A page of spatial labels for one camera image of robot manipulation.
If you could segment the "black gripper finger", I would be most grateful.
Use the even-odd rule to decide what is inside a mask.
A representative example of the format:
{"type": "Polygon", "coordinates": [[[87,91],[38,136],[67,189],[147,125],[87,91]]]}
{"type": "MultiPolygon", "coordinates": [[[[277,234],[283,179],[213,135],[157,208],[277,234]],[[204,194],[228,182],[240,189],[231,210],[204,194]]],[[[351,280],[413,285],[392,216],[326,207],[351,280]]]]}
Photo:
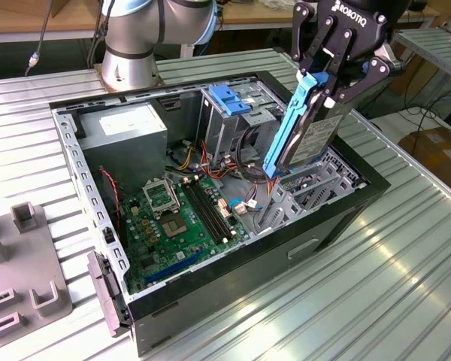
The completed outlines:
{"type": "Polygon", "coordinates": [[[296,2],[292,17],[292,60],[298,63],[298,73],[324,71],[337,75],[337,57],[326,45],[337,27],[332,15],[334,2],[318,2],[316,8],[310,2],[296,2]]]}
{"type": "Polygon", "coordinates": [[[346,104],[390,75],[393,57],[386,36],[381,29],[328,30],[324,48],[332,58],[325,68],[325,108],[346,104]]]}

